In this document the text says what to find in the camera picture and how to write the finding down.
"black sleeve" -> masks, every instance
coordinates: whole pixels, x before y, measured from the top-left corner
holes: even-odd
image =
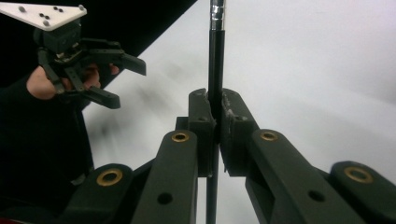
[[[0,190],[53,204],[70,196],[70,181],[86,174],[91,152],[78,104],[36,99],[27,78],[0,90]]]

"white background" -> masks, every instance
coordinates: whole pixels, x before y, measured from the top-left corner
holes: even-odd
[[[199,0],[139,56],[147,77],[124,71],[110,83],[121,109],[84,111],[96,167],[136,169],[188,115],[188,94],[207,88],[209,12]],[[358,161],[396,183],[396,1],[228,1],[224,88],[312,165]],[[258,223],[245,179],[219,169],[218,223]]]

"human hand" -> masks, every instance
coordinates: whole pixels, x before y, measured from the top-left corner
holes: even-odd
[[[120,69],[111,64],[110,71],[112,75],[116,75],[119,73]],[[89,89],[91,86],[100,87],[99,82],[99,71],[96,64],[90,64],[84,71],[84,86],[85,89]],[[72,90],[73,85],[70,80],[67,78],[62,78],[62,83],[64,84],[64,88],[66,90]],[[26,82],[26,88],[35,98],[39,100],[49,100],[52,99],[56,90],[52,83],[47,79],[46,72],[44,68],[38,66],[35,71],[30,75],[29,79]]]

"black rod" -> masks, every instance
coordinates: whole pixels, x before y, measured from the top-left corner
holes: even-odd
[[[209,83],[207,98],[216,120],[215,141],[212,151],[211,176],[206,180],[206,224],[216,223],[219,179],[219,127],[221,116],[222,81],[224,64],[224,9],[225,0],[210,1]]]

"black background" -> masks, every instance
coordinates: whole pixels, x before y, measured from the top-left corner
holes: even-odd
[[[196,0],[35,0],[16,3],[77,7],[88,14],[81,18],[82,35],[118,41],[133,56],[138,56],[178,19]],[[33,40],[34,27],[0,14],[0,87],[6,87],[30,74],[37,66]]]

